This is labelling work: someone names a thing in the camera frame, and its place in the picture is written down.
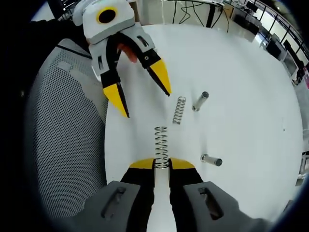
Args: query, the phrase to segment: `metal spring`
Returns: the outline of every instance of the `metal spring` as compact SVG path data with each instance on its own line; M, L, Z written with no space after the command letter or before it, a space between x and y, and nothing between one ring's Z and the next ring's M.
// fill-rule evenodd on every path
M185 97L178 98L173 123L180 124L183 117L185 101L186 101Z
M167 154L167 145L168 142L166 140L167 135L164 133L167 132L167 127L156 127L155 130L157 131L155 134L157 141L156 145L156 154L155 154L155 167L156 168L167 168L169 166L169 156Z

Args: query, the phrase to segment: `yellow circular marker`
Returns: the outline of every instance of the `yellow circular marker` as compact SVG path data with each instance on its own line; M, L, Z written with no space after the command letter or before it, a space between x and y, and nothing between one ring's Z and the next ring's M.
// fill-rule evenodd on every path
M107 6L100 10L97 14L97 22L100 24L106 24L113 21L117 15L117 8L113 6Z

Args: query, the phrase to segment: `metal peg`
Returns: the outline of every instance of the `metal peg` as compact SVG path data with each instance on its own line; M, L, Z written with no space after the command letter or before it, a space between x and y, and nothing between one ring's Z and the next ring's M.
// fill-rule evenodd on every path
M208 92L202 92L202 95L198 98L197 102L195 102L195 104L193 104L192 109L194 111L199 111L199 109L201 108L202 104L206 101L206 99L209 97Z
M201 161L203 163L210 163L210 164L213 164L213 165L218 166L218 167L221 166L221 164L222 164L222 159L210 157L207 154L201 155Z

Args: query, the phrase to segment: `gray mesh fabric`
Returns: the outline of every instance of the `gray mesh fabric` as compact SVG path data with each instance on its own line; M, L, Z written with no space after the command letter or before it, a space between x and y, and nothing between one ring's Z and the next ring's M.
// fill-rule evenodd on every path
M70 40L60 45L83 52ZM52 218L75 215L106 184L107 100L90 62L55 48L42 65L26 104L25 159L34 169L36 189ZM98 94L89 97L87 89Z

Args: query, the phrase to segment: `white table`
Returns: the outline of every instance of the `white table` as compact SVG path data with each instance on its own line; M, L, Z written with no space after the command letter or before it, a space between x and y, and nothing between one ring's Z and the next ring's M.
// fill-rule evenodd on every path
M121 56L118 72L131 118L109 103L105 132L107 182L129 165L153 157L154 127L168 127L169 156L193 163L255 218L274 221L292 198L302 153L302 123L282 64L258 46L222 31L189 25L145 26L164 58L167 97L140 64ZM192 103L209 98L197 113ZM172 124L177 98L186 97L181 125ZM201 163L200 155L223 160Z

